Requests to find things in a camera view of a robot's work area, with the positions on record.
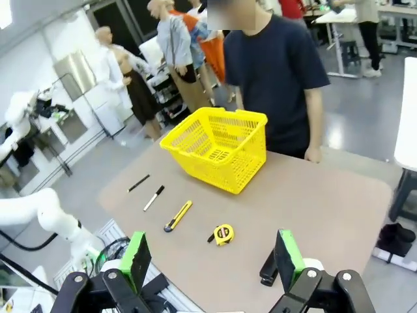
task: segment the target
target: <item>black skirt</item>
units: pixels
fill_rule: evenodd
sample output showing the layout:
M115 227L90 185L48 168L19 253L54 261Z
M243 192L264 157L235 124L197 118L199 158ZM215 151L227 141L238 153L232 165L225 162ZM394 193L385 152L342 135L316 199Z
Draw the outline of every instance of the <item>black skirt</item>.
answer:
M127 88L133 114L144 125L147 121L152 121L159 112L158 103L139 73L132 70L125 76L132 79Z

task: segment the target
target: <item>red shirt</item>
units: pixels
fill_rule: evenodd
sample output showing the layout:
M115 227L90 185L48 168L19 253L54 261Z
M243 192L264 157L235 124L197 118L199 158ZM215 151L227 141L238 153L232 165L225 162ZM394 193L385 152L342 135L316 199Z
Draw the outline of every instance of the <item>red shirt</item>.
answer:
M306 8L304 8L302 0L279 0L279 2L282 9L282 16L292 20L304 17Z

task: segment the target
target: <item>ceiling light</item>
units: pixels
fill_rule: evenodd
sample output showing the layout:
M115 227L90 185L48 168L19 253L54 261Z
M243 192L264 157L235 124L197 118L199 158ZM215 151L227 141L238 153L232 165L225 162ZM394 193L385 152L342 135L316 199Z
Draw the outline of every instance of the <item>ceiling light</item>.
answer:
M10 0L0 0L0 28L4 29L12 23Z

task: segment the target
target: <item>person in black pants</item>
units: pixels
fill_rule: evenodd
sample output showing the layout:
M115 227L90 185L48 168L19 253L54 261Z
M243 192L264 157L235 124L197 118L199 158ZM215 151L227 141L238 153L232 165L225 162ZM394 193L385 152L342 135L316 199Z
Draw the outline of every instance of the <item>person in black pants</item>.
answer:
M336 7L354 4L358 15L359 30L371 59L371 68L364 71L364 76L368 78L381 76L381 57L377 33L379 14L375 0L334 0L333 4Z

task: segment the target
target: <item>ceiling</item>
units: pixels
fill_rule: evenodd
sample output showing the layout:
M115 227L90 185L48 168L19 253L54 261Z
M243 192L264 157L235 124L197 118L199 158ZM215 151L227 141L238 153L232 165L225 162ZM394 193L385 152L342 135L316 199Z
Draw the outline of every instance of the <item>ceiling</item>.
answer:
M0 54L4 53L28 34L39 27L40 23L51 20L62 13L81 6L85 0L10 0L13 22L0 30Z

